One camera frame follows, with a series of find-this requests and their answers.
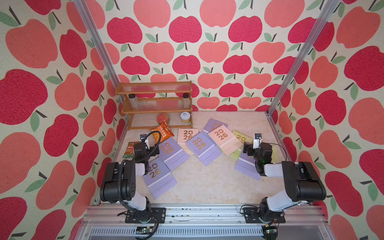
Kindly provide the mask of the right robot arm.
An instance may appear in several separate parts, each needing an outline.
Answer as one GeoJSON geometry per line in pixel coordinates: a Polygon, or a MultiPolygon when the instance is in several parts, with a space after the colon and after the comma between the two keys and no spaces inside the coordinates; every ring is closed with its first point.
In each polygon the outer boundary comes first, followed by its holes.
{"type": "Polygon", "coordinates": [[[285,189],[272,197],[265,197],[256,208],[262,222],[282,217],[284,210],[311,202],[323,201],[326,188],[309,162],[272,162],[273,148],[269,143],[244,143],[243,153],[253,157],[257,173],[262,177],[283,178],[285,189]]]}

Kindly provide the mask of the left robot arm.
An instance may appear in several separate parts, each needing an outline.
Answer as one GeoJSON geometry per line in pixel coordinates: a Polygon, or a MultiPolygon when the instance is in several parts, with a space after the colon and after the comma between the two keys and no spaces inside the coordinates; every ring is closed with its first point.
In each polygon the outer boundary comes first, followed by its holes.
{"type": "Polygon", "coordinates": [[[149,173],[149,159],[158,153],[157,144],[148,148],[145,143],[139,142],[134,145],[134,154],[139,158],[138,161],[132,159],[107,164],[100,190],[101,201],[120,203],[132,213],[150,214],[150,201],[136,192],[136,177],[149,173]]]}

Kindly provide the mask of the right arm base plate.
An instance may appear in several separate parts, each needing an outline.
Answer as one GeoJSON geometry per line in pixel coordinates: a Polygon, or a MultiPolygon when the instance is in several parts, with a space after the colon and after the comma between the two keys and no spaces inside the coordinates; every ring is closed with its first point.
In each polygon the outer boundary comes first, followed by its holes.
{"type": "Polygon", "coordinates": [[[241,214],[245,217],[247,224],[284,224],[285,213],[272,212],[269,209],[264,212],[259,208],[243,208],[241,214]]]}

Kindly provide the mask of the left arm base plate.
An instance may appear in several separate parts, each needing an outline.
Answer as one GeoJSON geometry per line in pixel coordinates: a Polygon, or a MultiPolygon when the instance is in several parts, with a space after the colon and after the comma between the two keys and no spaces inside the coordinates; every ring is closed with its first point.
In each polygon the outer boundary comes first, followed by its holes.
{"type": "Polygon", "coordinates": [[[125,218],[126,224],[155,224],[158,220],[159,224],[165,223],[166,208],[151,208],[152,216],[143,213],[128,212],[125,218]]]}

